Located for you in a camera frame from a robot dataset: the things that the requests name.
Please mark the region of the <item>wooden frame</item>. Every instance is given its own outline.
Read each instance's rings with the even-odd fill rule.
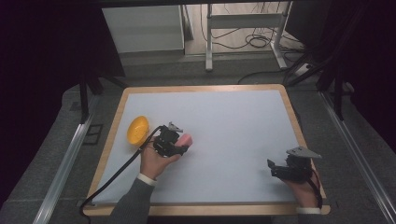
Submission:
[[[99,184],[106,167],[107,159],[111,148],[114,144],[114,138],[119,128],[120,119],[123,114],[128,96],[131,93],[153,93],[153,92],[190,92],[190,91],[265,91],[277,90],[280,92],[283,103],[288,112],[291,126],[300,146],[306,147],[303,134],[301,132],[298,120],[294,115],[290,99],[282,85],[229,85],[229,86],[183,86],[183,87],[138,87],[127,88],[123,92],[120,104],[117,109],[115,118],[110,128],[105,147],[99,160],[93,181],[88,193],[92,195]],[[323,199],[326,194],[323,189],[320,190]],[[297,203],[264,203],[264,204],[210,204],[210,205],[161,205],[151,206],[149,210],[150,216],[276,216],[276,215],[295,215]],[[84,209],[88,216],[108,216],[113,210],[114,205],[97,205],[87,206]],[[330,206],[323,205],[322,214],[330,213]]]

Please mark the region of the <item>human hand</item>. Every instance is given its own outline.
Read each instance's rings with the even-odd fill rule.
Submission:
[[[142,151],[140,173],[155,180],[157,176],[163,173],[167,165],[180,159],[181,155],[176,154],[169,158],[162,157],[154,150],[153,141],[154,138],[151,138],[151,141]]]
[[[318,180],[318,172],[313,171],[311,180],[319,189],[320,184]],[[314,190],[308,184],[308,182],[304,182],[303,184],[299,184],[290,180],[281,179],[285,184],[291,188],[293,191],[294,197],[296,198],[300,207],[318,207],[318,199],[315,195]]]

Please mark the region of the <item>gray sleeve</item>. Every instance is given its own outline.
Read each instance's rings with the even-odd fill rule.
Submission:
[[[323,223],[323,215],[299,214],[298,215],[298,223],[299,224]]]
[[[131,189],[117,203],[107,223],[146,224],[149,216],[149,199],[154,187],[135,179]]]

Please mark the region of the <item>yellow object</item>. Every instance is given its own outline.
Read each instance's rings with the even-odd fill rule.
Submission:
[[[135,118],[129,125],[126,137],[132,145],[140,147],[146,140],[149,131],[149,121],[144,116]]]

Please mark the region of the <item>person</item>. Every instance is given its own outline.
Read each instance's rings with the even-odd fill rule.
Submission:
[[[113,209],[109,224],[146,224],[149,216],[150,197],[156,185],[156,178],[172,162],[180,159],[180,155],[164,158],[155,152],[152,142],[142,151],[140,174],[134,180],[130,190],[121,197]],[[318,173],[312,175],[314,183],[318,183]],[[318,201],[309,184],[297,184],[282,180],[287,184],[300,207],[297,208],[298,223],[321,223],[323,216],[318,208]]]

